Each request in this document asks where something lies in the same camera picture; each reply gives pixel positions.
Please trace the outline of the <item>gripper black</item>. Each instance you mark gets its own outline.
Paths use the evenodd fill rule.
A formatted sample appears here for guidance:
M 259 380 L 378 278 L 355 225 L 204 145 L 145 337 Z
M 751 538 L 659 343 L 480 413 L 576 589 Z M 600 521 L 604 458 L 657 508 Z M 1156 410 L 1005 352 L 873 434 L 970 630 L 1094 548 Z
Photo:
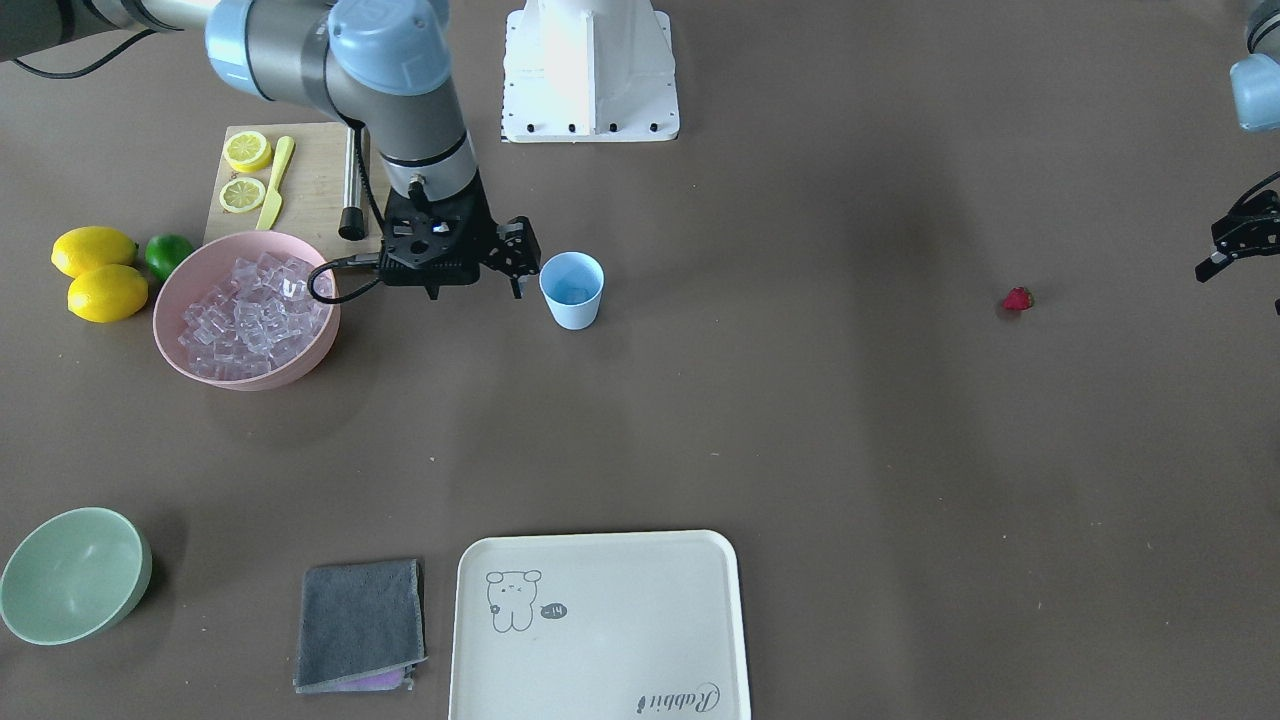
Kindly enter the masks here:
M 1204 283 L 1234 261 L 1279 254 L 1279 196 L 1275 190 L 1253 190 L 1238 199 L 1211 227 L 1212 252 L 1196 265 Z
M 444 286 L 479 281 L 488 268 L 509 279 L 516 299 L 520 283 L 538 275 L 541 250 L 526 217 L 494 220 L 484 184 L 470 181 L 458 193 L 430 200 L 420 182 L 407 196 L 388 193 L 378 279 L 388 286 L 419 286 L 436 299 Z

